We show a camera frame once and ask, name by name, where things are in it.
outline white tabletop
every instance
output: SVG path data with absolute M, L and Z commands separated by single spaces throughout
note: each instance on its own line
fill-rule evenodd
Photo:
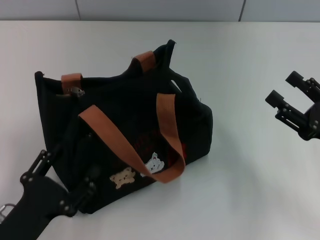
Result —
M 19 201 L 19 178 L 45 148 L 36 71 L 110 77 L 169 39 L 171 68 L 212 109 L 211 152 L 171 183 L 55 218 L 39 239 L 320 239 L 320 141 L 300 139 L 265 102 L 275 89 L 311 106 L 285 79 L 320 82 L 318 23 L 0 22 L 0 205 Z

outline bear applique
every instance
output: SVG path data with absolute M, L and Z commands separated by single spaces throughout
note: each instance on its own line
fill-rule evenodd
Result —
M 161 161 L 158 158 L 158 154 L 156 154 L 155 152 L 152 154 L 151 159 L 145 164 L 146 168 L 150 171 L 150 173 L 154 174 L 157 173 L 159 171 L 161 171 L 164 166 L 165 166 L 165 162 Z
M 131 167 L 127 167 L 123 171 L 112 175 L 110 180 L 115 183 L 115 189 L 121 188 L 123 184 L 131 184 L 135 181 L 134 176 L 136 175 L 135 171 L 132 171 Z

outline bag handle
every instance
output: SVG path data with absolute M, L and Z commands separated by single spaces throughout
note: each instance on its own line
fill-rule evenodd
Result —
M 175 94 L 157 94 L 156 114 L 160 133 L 178 153 L 178 158 L 171 167 L 154 174 L 146 168 L 140 156 L 116 125 L 97 106 L 90 106 L 81 112 L 79 117 L 91 127 L 110 150 L 123 162 L 156 181 L 168 183 L 179 177 L 186 167 L 176 122 Z
M 153 51 L 147 51 L 145 53 L 139 54 L 133 59 L 137 59 L 139 61 L 144 73 L 156 66 L 156 57 Z
M 77 87 L 79 89 L 81 88 L 81 79 L 82 79 L 81 73 L 71 73 L 67 75 L 61 76 L 61 85 L 62 90 L 64 94 L 70 94 L 72 87 Z

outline black tote bag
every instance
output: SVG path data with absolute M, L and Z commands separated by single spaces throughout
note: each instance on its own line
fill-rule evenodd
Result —
M 189 80 L 170 69 L 175 42 L 133 58 L 115 77 L 35 73 L 47 151 L 61 146 L 53 167 L 69 191 L 92 165 L 101 169 L 94 213 L 155 181 L 167 183 L 205 156 L 212 141 L 212 111 Z

